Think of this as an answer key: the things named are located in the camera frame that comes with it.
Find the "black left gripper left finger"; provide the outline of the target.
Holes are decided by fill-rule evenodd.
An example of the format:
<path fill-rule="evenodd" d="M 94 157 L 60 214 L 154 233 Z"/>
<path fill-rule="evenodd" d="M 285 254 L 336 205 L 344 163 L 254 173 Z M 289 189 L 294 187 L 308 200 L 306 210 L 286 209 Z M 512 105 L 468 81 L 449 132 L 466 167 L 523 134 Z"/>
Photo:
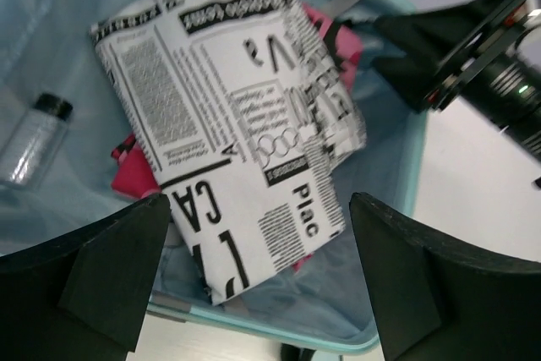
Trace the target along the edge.
<path fill-rule="evenodd" d="M 163 194 L 1 258 L 3 360 L 124 360 L 170 219 Z"/>

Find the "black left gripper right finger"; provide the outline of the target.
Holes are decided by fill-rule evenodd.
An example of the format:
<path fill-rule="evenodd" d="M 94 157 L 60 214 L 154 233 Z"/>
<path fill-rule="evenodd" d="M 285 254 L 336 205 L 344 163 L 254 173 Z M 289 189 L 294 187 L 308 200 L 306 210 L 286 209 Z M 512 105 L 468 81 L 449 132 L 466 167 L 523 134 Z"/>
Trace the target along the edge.
<path fill-rule="evenodd" d="M 537 360 L 540 265 L 466 243 L 370 194 L 349 204 L 387 360 Z"/>

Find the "clear bottle black cap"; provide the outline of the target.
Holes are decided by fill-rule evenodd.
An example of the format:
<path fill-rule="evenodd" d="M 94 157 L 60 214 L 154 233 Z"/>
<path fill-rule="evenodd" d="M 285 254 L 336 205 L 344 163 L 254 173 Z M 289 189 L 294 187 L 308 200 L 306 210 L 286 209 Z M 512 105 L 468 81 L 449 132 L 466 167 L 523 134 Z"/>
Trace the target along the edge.
<path fill-rule="evenodd" d="M 73 112 L 73 105 L 51 93 L 40 94 L 1 149 L 1 184 L 35 187 L 55 156 Z"/>

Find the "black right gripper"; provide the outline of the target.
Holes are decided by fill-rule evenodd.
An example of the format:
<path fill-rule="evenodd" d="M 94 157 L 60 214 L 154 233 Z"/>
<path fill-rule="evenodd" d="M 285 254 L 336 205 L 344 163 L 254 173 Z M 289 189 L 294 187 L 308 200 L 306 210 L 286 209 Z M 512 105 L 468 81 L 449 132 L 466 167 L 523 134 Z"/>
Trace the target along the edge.
<path fill-rule="evenodd" d="M 540 0 L 473 0 L 383 15 L 376 31 L 414 57 L 376 57 L 374 69 L 413 110 L 461 97 L 533 159 L 540 158 L 540 71 L 520 46 L 540 28 Z"/>

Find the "pink camouflage garment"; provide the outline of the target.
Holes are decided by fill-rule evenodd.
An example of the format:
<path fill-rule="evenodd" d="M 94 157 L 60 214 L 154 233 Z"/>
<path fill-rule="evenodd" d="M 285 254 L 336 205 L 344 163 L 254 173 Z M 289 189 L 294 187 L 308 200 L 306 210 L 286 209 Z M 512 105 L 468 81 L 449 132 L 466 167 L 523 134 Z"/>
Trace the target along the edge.
<path fill-rule="evenodd" d="M 360 37 L 347 28 L 346 24 L 333 20 L 328 14 L 307 3 L 303 4 L 303 9 L 332 57 L 340 81 L 347 92 L 351 92 L 363 51 Z M 112 151 L 111 157 L 118 165 L 117 174 L 111 183 L 115 192 L 129 198 L 142 199 L 161 190 L 133 134 Z"/>

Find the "newspaper print cloth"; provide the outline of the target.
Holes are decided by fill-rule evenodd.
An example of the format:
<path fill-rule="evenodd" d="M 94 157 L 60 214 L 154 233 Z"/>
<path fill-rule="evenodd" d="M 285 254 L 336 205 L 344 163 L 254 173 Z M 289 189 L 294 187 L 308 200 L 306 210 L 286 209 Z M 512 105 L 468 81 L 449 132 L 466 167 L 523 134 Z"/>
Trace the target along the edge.
<path fill-rule="evenodd" d="M 366 137 L 299 0 L 138 0 L 90 36 L 213 304 L 342 233 Z"/>

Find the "light blue suitcase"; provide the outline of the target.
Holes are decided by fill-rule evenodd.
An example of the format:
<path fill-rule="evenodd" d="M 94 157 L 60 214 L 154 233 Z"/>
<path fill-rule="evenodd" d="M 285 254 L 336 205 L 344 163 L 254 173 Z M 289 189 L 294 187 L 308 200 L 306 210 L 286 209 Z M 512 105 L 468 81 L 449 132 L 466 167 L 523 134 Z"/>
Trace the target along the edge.
<path fill-rule="evenodd" d="M 90 36 L 92 25 L 138 0 L 1 0 L 1 149 L 42 93 L 73 105 L 67 132 L 33 188 L 1 184 L 1 258 L 106 218 L 142 199 L 112 189 L 112 151 L 133 128 Z M 213 304 L 170 219 L 146 313 L 265 336 L 297 347 L 361 353 L 378 343 L 349 202 L 366 192 L 410 214 L 426 120 L 372 69 L 394 47 L 374 28 L 405 0 L 299 0 L 347 25 L 363 51 L 352 91 L 365 145 L 331 171 L 346 222 L 341 234 L 272 278 Z"/>

